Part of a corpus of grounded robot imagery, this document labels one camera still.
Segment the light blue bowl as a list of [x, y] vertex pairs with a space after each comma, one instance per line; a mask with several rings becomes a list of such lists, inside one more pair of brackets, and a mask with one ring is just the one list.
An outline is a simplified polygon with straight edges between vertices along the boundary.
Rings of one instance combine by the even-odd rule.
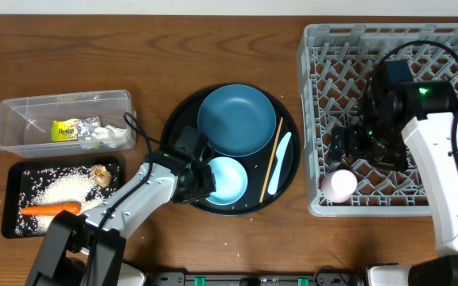
[[206, 200], [217, 206], [237, 202], [246, 192], [248, 176], [245, 168], [230, 157], [216, 157], [208, 165], [215, 179], [215, 191]]

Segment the pink cup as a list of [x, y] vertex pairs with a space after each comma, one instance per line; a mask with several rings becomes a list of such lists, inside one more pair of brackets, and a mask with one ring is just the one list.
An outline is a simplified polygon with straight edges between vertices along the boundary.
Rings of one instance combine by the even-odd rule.
[[321, 191], [325, 198], [334, 203], [347, 201], [356, 191], [357, 177], [346, 169], [327, 174], [321, 181]]

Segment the white tissue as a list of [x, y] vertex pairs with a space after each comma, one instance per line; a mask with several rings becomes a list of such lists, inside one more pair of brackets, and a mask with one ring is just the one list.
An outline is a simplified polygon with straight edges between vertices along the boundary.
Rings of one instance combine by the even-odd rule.
[[87, 143], [83, 143], [83, 147], [85, 149], [98, 149], [101, 144], [105, 144], [109, 148], [114, 149], [119, 145], [116, 140], [121, 137], [125, 137], [127, 133], [126, 129], [114, 127], [111, 125], [78, 125], [78, 130], [78, 139], [80, 141], [87, 141]]

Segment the brown patterned cookie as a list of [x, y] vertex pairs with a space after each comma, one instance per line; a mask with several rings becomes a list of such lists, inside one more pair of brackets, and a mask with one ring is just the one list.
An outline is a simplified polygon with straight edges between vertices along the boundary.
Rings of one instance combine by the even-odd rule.
[[102, 164], [93, 165], [89, 171], [89, 177], [100, 187], [108, 187], [112, 181], [112, 175]]

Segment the yellow foil snack wrapper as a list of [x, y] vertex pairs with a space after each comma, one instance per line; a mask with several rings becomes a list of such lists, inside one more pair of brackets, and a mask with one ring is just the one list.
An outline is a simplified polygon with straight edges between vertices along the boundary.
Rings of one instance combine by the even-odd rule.
[[99, 117], [53, 121], [51, 140], [52, 142], [91, 140], [94, 138], [95, 130], [100, 126]]

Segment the orange carrot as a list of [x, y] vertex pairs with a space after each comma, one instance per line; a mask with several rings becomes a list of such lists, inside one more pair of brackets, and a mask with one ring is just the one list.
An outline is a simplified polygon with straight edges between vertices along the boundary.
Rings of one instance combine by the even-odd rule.
[[23, 208], [21, 210], [21, 213], [23, 215], [31, 215], [31, 216], [54, 217], [62, 211], [67, 211], [74, 215], [78, 215], [81, 211], [81, 205], [79, 203], [58, 203], [58, 204], [31, 206], [31, 207]]

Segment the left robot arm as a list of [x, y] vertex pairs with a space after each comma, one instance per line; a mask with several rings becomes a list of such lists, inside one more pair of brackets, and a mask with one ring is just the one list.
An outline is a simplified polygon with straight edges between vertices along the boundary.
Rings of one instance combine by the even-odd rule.
[[215, 190], [207, 160], [157, 151], [98, 206], [52, 220], [27, 285], [143, 285], [142, 270], [123, 260], [127, 239], [160, 206], [190, 203]]

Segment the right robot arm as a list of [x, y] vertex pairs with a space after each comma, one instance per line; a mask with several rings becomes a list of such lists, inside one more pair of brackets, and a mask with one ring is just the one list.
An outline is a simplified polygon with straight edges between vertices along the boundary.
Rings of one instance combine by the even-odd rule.
[[458, 285], [457, 109], [449, 82], [375, 78], [363, 93], [363, 123], [333, 129], [333, 160], [348, 155], [403, 171], [412, 155], [432, 211], [437, 258], [372, 266], [361, 285]]

